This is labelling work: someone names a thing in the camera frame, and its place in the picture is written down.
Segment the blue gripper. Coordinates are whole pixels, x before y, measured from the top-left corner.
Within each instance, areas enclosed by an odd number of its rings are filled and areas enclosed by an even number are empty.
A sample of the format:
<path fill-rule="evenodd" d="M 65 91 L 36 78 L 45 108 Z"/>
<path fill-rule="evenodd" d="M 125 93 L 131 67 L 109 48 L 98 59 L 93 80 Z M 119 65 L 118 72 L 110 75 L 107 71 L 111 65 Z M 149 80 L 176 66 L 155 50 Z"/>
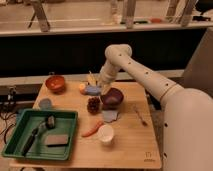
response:
<path fill-rule="evenodd" d="M 101 93 L 101 88 L 96 86 L 96 79 L 93 73 L 89 71 L 89 75 L 87 75 L 86 78 L 89 85 L 86 86 L 85 92 L 91 96 L 98 96 Z"/>

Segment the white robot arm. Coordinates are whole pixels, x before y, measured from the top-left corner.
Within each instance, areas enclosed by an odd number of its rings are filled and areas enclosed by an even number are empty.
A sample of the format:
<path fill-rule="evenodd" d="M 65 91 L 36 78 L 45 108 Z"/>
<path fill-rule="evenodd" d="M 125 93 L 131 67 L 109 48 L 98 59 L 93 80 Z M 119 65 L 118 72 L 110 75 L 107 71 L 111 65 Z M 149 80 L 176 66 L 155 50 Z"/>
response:
<path fill-rule="evenodd" d="M 213 171 L 213 98 L 136 62 L 127 44 L 108 46 L 105 57 L 99 76 L 87 76 L 89 83 L 107 89 L 124 70 L 160 102 L 164 110 L 163 171 Z"/>

